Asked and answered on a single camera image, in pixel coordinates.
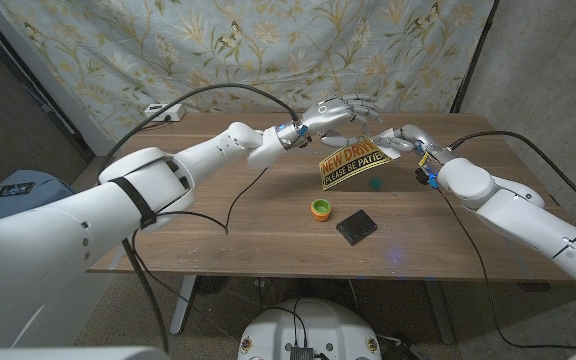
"white power strip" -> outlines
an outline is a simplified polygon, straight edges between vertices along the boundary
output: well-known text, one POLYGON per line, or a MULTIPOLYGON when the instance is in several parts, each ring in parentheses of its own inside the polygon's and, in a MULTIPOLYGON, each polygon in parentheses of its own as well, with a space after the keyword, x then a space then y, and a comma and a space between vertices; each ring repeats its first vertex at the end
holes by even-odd
MULTIPOLYGON (((151 116, 152 114, 156 113, 157 111, 159 111, 161 108, 163 108, 166 105, 168 105, 168 104, 150 104, 150 105, 148 105, 146 110, 144 110, 144 113, 146 114, 146 116, 151 116)), ((164 121, 164 119, 168 115, 170 115, 170 121, 179 121, 179 120, 181 120, 182 117, 184 117, 184 114, 186 114, 186 109, 183 107, 183 105, 177 104, 177 105, 172 106, 170 109, 164 111, 162 114, 160 114, 156 118, 152 119, 152 121, 157 121, 157 122, 164 121)))

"black connector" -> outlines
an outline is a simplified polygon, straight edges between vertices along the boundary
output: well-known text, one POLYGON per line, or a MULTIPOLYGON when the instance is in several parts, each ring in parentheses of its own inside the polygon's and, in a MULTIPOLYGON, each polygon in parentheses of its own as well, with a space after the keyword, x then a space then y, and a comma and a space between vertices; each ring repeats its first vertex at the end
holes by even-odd
POLYGON ((421 185, 428 185, 428 180, 430 180, 430 177, 428 177, 428 174, 426 174, 422 168, 417 168, 417 170, 415 170, 415 174, 417 174, 417 181, 419 181, 421 185))

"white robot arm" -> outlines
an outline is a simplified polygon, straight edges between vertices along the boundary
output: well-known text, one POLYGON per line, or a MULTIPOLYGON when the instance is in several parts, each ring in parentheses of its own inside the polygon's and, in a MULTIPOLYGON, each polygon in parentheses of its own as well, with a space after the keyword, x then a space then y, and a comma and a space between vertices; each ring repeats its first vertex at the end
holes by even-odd
MULTIPOLYGON (((342 141, 334 135, 328 143, 342 141)), ((544 210, 544 201, 534 190, 456 157, 414 125, 388 130, 373 141, 385 150, 432 157, 435 161, 422 166, 431 182, 436 180, 432 185, 452 192, 490 229, 538 251, 576 280, 576 227, 544 210)))
POLYGON ((250 166, 265 168, 312 135, 365 123, 365 116, 378 119, 370 97, 354 94, 316 104, 299 122, 263 134, 233 123, 176 154, 129 154, 101 173, 99 186, 0 219, 0 346, 13 344, 32 318, 21 309, 39 309, 136 229, 164 226, 177 215, 157 214, 187 209, 195 188, 227 163, 247 155, 250 166))

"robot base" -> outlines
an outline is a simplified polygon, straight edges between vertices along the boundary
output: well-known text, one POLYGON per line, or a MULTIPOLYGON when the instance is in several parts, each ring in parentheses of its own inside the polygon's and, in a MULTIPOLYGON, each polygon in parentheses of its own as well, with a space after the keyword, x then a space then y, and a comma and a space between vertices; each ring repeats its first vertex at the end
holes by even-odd
MULTIPOLYGON (((276 307, 292 312, 294 306, 295 300, 289 300, 276 307)), ((268 309, 244 331, 237 359, 301 359, 302 356, 296 354, 296 350, 299 350, 321 359, 381 360, 374 331, 345 307, 327 300, 306 298, 299 300, 296 313, 306 327, 307 346, 304 346, 304 331, 299 319, 296 320, 299 349, 293 349, 293 315, 286 311, 268 309)))

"wooden table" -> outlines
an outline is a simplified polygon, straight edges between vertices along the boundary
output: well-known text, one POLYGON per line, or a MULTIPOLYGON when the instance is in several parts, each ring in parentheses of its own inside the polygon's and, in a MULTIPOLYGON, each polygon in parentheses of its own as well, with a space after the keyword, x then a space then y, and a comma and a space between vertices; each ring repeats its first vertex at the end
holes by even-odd
MULTIPOLYGON (((409 123, 443 145, 469 133, 492 130, 478 115, 382 118, 383 124, 371 124, 373 134, 409 123)), ((233 121, 265 129, 289 120, 287 114, 188 114, 180 123, 139 133, 126 145, 125 153, 150 146, 177 152, 222 132, 233 121)), ((359 130, 351 125, 342 133, 353 135, 359 130)), ((224 235, 212 222, 185 216, 156 233, 139 234, 141 256, 152 271, 191 275, 483 279, 475 251, 440 194, 415 180, 417 156, 403 154, 324 192, 318 163, 333 151, 314 139, 308 147, 279 159, 235 205, 230 235, 224 235), (382 180, 379 191, 369 187, 374 177, 382 180), (317 198, 332 204, 325 223, 314 221, 310 213, 310 203, 317 198), (360 209, 379 228, 351 247, 335 225, 360 209)), ((470 140, 458 153, 493 175, 532 187, 544 197, 549 211, 566 217, 501 137, 470 140)), ((245 160, 226 166, 197 188, 197 200, 190 210, 225 222, 233 199, 258 174, 245 160)), ((494 234, 464 210, 453 195, 448 197, 478 245, 491 280, 570 280, 548 259, 494 234)), ((115 253, 90 270, 108 271, 115 253)), ((115 270, 132 270, 125 256, 115 270)))

